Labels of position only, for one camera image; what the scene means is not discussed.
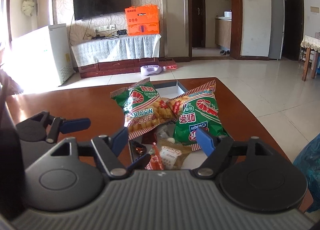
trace ribbed plastic panel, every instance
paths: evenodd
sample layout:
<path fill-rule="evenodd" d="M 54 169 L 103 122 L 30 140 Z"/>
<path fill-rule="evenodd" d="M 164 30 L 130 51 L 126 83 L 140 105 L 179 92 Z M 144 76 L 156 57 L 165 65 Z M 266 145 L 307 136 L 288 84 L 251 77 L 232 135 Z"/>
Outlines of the ribbed plastic panel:
<path fill-rule="evenodd" d="M 112 181 L 91 204 L 66 213 L 27 210 L 12 222 L 20 230 L 305 230 L 298 210 L 251 213 L 227 201 L 212 181 L 187 170 L 135 171 Z"/>

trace white candy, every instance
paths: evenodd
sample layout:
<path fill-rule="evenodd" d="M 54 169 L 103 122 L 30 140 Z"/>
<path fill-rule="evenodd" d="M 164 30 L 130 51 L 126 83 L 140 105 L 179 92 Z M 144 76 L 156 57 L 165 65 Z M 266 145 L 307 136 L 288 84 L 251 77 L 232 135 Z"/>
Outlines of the white candy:
<path fill-rule="evenodd" d="M 175 139 L 172 138 L 172 137 L 168 138 L 167 141 L 168 141 L 168 142 L 171 142 L 171 143 L 175 143 Z"/>

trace dark wooden door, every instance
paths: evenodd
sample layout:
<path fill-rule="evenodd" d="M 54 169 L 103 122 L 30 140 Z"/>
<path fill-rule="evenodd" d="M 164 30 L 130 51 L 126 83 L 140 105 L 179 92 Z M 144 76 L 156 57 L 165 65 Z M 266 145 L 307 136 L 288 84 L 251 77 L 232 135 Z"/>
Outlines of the dark wooden door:
<path fill-rule="evenodd" d="M 192 47 L 205 47 L 205 0 L 191 0 Z"/>
<path fill-rule="evenodd" d="M 304 0 L 285 0 L 285 22 L 282 56 L 299 60 L 303 39 Z"/>

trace wooden table leg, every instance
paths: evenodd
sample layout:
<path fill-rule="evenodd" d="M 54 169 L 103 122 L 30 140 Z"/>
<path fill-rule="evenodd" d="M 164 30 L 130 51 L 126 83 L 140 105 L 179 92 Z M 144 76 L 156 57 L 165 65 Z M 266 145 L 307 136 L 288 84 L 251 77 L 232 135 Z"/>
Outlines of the wooden table leg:
<path fill-rule="evenodd" d="M 311 78 L 315 78 L 315 75 L 316 75 L 316 71 L 317 71 L 317 68 L 318 68 L 318 58 L 319 58 L 319 52 L 316 52 L 314 54 L 314 57 L 313 57 L 313 70 L 311 72 Z"/>
<path fill-rule="evenodd" d="M 303 81 L 306 81 L 306 77 L 307 77 L 308 65 L 309 65 L 309 60 L 310 60 L 310 52 L 311 52 L 311 49 L 307 48 L 306 61 L 304 63 L 303 74 L 302 74 Z"/>

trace green snack bag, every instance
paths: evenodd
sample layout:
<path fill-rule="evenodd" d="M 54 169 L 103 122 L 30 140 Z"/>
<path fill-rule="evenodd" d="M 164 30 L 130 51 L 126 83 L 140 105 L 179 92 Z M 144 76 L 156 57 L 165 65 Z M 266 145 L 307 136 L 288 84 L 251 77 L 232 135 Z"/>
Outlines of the green snack bag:
<path fill-rule="evenodd" d="M 174 119 L 171 109 L 155 90 L 150 78 L 113 91 L 111 98 L 124 111 L 124 126 L 128 127 L 129 140 Z"/>
<path fill-rule="evenodd" d="M 211 81 L 168 102 L 178 119 L 173 138 L 184 145 L 192 145 L 193 151 L 200 149 L 196 143 L 198 127 L 204 127 L 214 136 L 228 136 L 218 117 L 215 86 L 215 81 Z"/>

